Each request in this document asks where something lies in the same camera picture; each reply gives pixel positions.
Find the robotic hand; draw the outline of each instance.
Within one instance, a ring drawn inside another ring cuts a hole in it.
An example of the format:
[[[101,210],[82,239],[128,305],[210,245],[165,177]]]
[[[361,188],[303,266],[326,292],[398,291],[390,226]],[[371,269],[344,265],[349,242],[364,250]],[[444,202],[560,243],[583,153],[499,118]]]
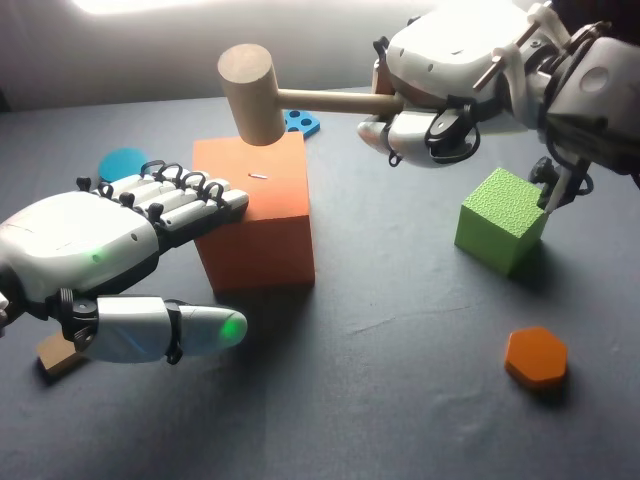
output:
[[[151,167],[159,166],[154,173]],[[241,218],[248,195],[223,179],[149,162],[139,175],[41,200],[0,225],[0,321],[55,318],[77,351],[150,362],[240,342],[245,317],[152,296],[116,295],[152,273],[160,255]]]
[[[607,37],[605,22],[569,35],[551,2],[528,12],[507,0],[444,3],[374,42],[374,93],[400,95],[405,108],[362,122],[368,145],[391,166],[450,165],[507,112],[538,131],[558,164],[545,157],[529,176],[544,185],[547,213],[593,191],[592,162],[640,187],[640,48]]]

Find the hammer head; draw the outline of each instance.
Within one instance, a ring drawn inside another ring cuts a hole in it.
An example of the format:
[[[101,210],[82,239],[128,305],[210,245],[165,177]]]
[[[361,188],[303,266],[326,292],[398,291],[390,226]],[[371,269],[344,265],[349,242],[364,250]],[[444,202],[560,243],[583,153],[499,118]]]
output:
[[[236,45],[222,54],[218,72],[240,137],[258,146],[278,141],[285,124],[271,54],[260,45]]]

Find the bright light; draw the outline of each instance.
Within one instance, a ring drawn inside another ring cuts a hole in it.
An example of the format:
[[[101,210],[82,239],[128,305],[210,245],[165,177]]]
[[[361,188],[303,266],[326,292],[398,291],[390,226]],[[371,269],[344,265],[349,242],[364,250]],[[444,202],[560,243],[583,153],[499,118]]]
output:
[[[87,13],[107,15],[131,13],[159,8],[180,7],[205,3],[211,0],[72,0]]]

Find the gray table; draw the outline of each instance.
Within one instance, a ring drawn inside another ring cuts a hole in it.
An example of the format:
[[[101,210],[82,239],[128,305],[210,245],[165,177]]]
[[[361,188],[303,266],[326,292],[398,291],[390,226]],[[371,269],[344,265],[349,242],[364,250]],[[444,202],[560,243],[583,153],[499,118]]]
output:
[[[95,362],[52,385],[34,347],[57,325],[21,318],[0,341],[0,478],[640,478],[631,180],[593,168],[594,194],[553,215],[538,261],[509,281],[453,237],[493,169],[524,176],[544,154],[535,135],[485,137],[446,169],[391,169],[358,116],[318,118],[315,288],[236,299],[254,334],[219,358]],[[194,140],[234,134],[223,99],[2,115],[0,217],[73,189],[114,148],[190,164]],[[213,303],[193,244],[133,291]],[[556,399],[502,367],[509,333],[532,325],[569,346]]]

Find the orange hexagonal block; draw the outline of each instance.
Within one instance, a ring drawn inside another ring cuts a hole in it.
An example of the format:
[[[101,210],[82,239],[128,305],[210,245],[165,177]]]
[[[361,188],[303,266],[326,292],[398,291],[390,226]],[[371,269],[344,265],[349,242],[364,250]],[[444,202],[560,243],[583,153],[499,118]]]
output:
[[[567,372],[567,346],[546,328],[518,330],[509,336],[504,367],[528,388],[556,386]]]

